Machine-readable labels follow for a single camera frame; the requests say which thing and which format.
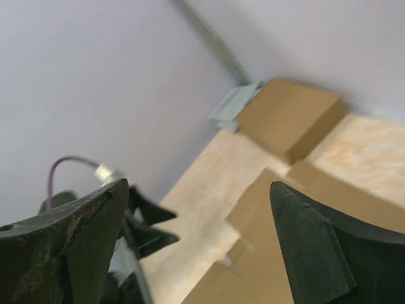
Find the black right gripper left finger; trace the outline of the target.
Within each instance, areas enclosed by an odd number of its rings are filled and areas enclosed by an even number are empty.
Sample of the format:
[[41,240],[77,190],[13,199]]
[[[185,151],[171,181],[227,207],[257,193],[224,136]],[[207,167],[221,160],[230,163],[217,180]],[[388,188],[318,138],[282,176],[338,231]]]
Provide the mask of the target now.
[[129,185],[1,227],[1,303],[99,303]]

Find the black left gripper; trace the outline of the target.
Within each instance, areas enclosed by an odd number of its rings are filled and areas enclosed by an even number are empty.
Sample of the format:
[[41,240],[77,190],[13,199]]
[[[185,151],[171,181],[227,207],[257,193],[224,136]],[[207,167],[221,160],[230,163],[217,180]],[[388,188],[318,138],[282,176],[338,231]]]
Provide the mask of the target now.
[[128,209],[139,211],[143,223],[126,218],[126,237],[121,231],[115,244],[101,303],[151,303],[152,296],[138,258],[149,257],[180,240],[176,234],[153,228],[177,214],[147,199],[136,186],[130,186]]

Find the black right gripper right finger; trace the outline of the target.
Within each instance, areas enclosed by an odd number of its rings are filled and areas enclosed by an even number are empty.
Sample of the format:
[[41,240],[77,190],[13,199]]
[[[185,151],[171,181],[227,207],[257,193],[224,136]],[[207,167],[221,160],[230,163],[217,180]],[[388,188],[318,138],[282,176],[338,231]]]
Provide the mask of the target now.
[[281,181],[270,205],[294,303],[404,303],[404,234]]

